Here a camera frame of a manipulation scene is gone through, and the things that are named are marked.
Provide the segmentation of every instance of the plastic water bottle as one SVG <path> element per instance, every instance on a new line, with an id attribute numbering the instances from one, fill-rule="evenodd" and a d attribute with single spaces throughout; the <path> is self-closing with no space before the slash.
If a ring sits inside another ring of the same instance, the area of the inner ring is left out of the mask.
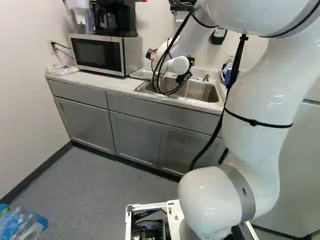
<path id="1" fill-rule="evenodd" d="M 221 71 L 221 77 L 224 82 L 224 85 L 228 86 L 230 83 L 230 75 L 231 75 L 231 70 L 234 63 L 234 57 L 230 56 L 226 62 L 227 62 L 226 66 Z"/>

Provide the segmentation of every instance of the sink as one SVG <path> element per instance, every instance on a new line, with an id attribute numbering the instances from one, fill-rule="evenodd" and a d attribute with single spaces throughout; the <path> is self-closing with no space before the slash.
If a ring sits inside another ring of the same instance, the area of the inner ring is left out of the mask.
<path id="1" fill-rule="evenodd" d="M 164 76 L 160 79 L 160 89 L 162 92 L 168 92 L 178 86 L 175 77 Z M 154 90 L 153 83 L 143 83 L 134 91 L 140 93 L 147 93 L 152 95 L 161 95 Z M 179 99 L 193 99 L 206 103 L 217 103 L 220 101 L 216 86 L 208 82 L 202 82 L 190 78 L 177 92 L 168 96 L 169 98 Z"/>

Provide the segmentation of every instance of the white wall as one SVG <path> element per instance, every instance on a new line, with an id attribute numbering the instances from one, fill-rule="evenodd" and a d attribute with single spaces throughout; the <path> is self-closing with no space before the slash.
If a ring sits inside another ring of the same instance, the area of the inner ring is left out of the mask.
<path id="1" fill-rule="evenodd" d="M 170 12 L 168 0 L 149 0 L 136 3 L 137 28 L 139 35 L 143 37 L 143 50 L 146 53 L 149 48 L 156 49 L 167 38 L 172 38 L 177 25 Z M 228 32 L 222 46 L 214 46 L 207 41 L 194 54 L 195 65 L 198 68 L 220 70 L 228 55 L 236 53 L 240 34 Z M 245 46 L 240 68 L 248 70 L 260 59 L 268 45 L 268 40 L 257 36 L 249 36 Z M 146 67 L 150 67 L 150 61 L 144 60 Z"/>
<path id="2" fill-rule="evenodd" d="M 68 26 L 61 0 L 1 4 L 0 198 L 69 141 L 44 77 Z"/>

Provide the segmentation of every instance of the gray band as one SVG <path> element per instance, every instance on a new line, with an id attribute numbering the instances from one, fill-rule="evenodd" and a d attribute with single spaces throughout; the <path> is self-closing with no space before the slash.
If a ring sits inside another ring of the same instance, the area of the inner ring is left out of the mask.
<path id="1" fill-rule="evenodd" d="M 256 201 L 248 182 L 233 166 L 224 164 L 220 169 L 228 176 L 239 195 L 242 209 L 241 222 L 251 220 L 256 214 Z"/>

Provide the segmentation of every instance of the coffee machine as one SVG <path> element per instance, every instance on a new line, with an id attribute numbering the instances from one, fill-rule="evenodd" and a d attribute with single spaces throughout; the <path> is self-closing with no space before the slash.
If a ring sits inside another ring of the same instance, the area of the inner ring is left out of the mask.
<path id="1" fill-rule="evenodd" d="M 137 37 L 135 0 L 92 0 L 96 35 Z"/>

